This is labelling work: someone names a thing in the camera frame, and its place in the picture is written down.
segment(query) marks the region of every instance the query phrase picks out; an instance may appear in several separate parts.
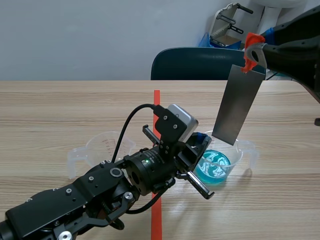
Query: red tape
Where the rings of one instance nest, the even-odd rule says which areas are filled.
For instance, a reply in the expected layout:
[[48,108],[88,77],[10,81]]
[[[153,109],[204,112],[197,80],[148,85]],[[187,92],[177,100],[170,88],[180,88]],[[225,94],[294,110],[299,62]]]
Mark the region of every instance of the red tape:
[[[160,90],[154,90],[153,103],[160,104]],[[156,115],[153,115],[153,133],[160,139],[160,133],[156,130],[155,124],[158,120]],[[151,240],[162,240],[162,204],[161,197],[151,208]]]

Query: clear plastic cup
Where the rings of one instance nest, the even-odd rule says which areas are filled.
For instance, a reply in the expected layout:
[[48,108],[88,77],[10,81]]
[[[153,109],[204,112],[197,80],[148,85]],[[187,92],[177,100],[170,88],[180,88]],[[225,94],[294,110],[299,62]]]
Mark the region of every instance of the clear plastic cup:
[[[76,162],[85,161],[91,168],[103,161],[112,159],[119,139],[119,132],[107,131],[91,138],[85,146],[72,149],[67,154],[67,170],[69,179],[76,177]],[[123,136],[116,160],[129,155],[136,146],[126,136]]]
[[[207,131],[205,134],[211,136],[212,131]],[[212,142],[195,167],[195,174],[204,183],[217,184],[224,182],[244,154],[250,154],[248,167],[250,169],[255,167],[259,152],[252,141],[237,139],[232,146],[213,136],[211,138]]]

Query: black cable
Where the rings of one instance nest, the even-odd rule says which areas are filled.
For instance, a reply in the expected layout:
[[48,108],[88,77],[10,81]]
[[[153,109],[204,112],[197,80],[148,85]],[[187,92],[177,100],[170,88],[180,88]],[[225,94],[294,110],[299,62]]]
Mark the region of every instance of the black cable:
[[278,72],[276,72],[275,74],[272,74],[270,77],[268,77],[266,80],[269,80],[269,79],[271,79],[271,78],[273,78],[275,75],[277,75],[278,74]]
[[151,208],[153,206],[153,204],[155,204],[158,201],[158,199],[161,197],[161,195],[164,194],[167,190],[168,190],[168,188],[159,191],[158,194],[155,195],[154,198],[152,198],[151,201],[149,201],[143,207],[135,209],[135,210],[129,209],[125,213],[126,214],[140,214],[140,213],[144,212],[145,210],[148,210],[149,208]]
[[128,118],[126,119],[123,127],[122,127],[122,130],[121,130],[121,133],[120,133],[120,136],[119,136],[119,139],[118,139],[118,142],[116,143],[116,147],[115,147],[115,150],[114,150],[114,153],[113,153],[113,157],[112,157],[112,160],[111,162],[114,163],[116,161],[116,157],[117,157],[117,154],[118,154],[118,151],[119,151],[119,148],[120,148],[120,144],[121,144],[121,141],[122,141],[122,138],[124,137],[125,135],[125,131],[127,129],[127,126],[129,125],[129,122],[130,120],[132,119],[132,117],[141,109],[144,109],[144,108],[151,108],[152,110],[154,110],[156,108],[156,105],[154,104],[142,104],[140,106],[137,106],[131,113],[130,115],[128,116]]

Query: chair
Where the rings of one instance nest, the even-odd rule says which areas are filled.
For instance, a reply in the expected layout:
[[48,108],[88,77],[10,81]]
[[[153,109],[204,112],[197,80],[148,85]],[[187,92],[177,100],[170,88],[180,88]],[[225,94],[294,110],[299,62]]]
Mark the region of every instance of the chair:
[[[178,47],[154,59],[151,80],[227,80],[232,65],[245,66],[244,52],[224,48]],[[262,74],[262,66],[253,68]]]

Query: black cable connector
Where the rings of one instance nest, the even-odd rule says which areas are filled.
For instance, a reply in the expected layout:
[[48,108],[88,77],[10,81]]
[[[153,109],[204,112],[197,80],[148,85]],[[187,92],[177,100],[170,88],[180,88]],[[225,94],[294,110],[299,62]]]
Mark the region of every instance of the black cable connector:
[[125,213],[126,214],[140,214],[146,210],[148,210],[149,208],[151,208],[157,201],[158,199],[161,197],[161,195],[163,195],[169,188],[171,188],[173,185],[175,185],[176,180],[174,178],[171,179],[170,182],[167,182],[167,186],[166,188],[160,190],[157,195],[154,196],[154,198],[151,199],[151,201],[149,201],[146,205],[144,205],[143,207],[140,207],[138,209],[135,210],[127,210]]
[[122,138],[124,137],[125,135],[125,131],[130,123],[130,120],[133,118],[133,116],[141,109],[144,109],[144,108],[151,108],[153,111],[156,110],[156,105],[154,104],[142,104],[140,106],[137,106],[131,113],[130,115],[128,116],[128,118],[126,119],[123,127],[122,127],[122,130],[121,130],[121,133],[120,133],[120,136],[119,136],[119,139],[118,139],[118,142],[116,143],[116,147],[115,147],[115,150],[114,150],[114,153],[113,153],[113,157],[112,157],[112,160],[111,162],[114,163],[116,161],[116,157],[117,157],[117,154],[118,154],[118,151],[119,151],[119,148],[120,148],[120,144],[121,144],[121,141],[122,141]]

